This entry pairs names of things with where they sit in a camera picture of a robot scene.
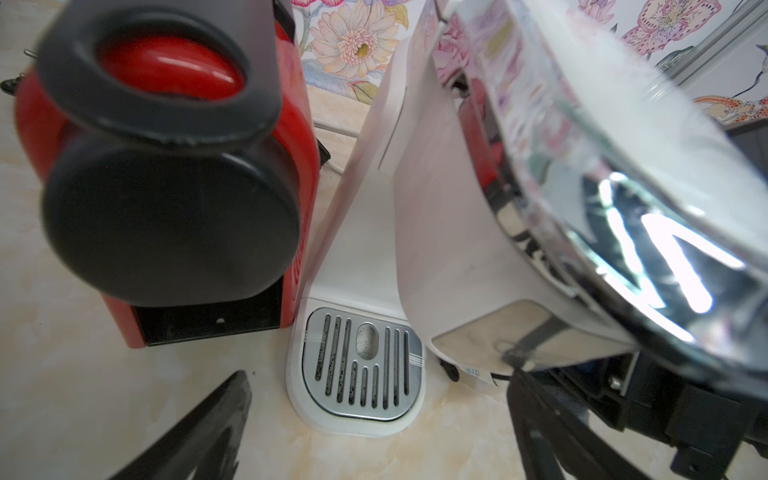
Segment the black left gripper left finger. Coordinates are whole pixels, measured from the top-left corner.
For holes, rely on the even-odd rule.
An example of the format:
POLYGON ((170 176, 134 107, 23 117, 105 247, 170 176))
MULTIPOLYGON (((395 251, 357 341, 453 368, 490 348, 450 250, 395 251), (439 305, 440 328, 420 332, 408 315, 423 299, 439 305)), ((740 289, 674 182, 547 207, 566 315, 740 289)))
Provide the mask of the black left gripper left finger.
POLYGON ((238 370, 115 479, 232 479, 252 400, 238 370))

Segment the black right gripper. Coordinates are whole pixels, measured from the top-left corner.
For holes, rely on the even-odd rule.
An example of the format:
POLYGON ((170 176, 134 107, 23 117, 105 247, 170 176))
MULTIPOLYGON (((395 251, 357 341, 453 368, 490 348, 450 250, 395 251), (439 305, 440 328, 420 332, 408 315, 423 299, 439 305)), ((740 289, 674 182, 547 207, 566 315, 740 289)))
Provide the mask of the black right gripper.
POLYGON ((739 446, 767 457, 767 403, 688 381, 643 353, 624 354, 539 374, 582 420, 593 414, 676 450, 670 469, 688 479, 726 477, 739 446))

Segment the black coffee machine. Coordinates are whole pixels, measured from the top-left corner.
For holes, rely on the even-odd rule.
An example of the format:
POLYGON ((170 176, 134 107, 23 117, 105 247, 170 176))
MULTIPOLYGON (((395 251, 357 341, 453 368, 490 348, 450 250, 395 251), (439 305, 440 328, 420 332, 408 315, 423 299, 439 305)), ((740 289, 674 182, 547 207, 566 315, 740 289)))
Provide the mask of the black coffee machine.
POLYGON ((768 174, 768 119, 729 126, 725 132, 732 143, 758 170, 764 179, 768 174))

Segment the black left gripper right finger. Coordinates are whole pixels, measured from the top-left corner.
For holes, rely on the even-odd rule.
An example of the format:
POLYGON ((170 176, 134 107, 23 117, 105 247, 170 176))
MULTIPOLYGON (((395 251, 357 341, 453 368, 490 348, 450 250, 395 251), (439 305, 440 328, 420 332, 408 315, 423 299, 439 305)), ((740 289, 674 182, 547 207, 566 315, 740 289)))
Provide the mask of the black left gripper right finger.
POLYGON ((645 479, 537 379, 514 372, 507 402, 528 479, 645 479))

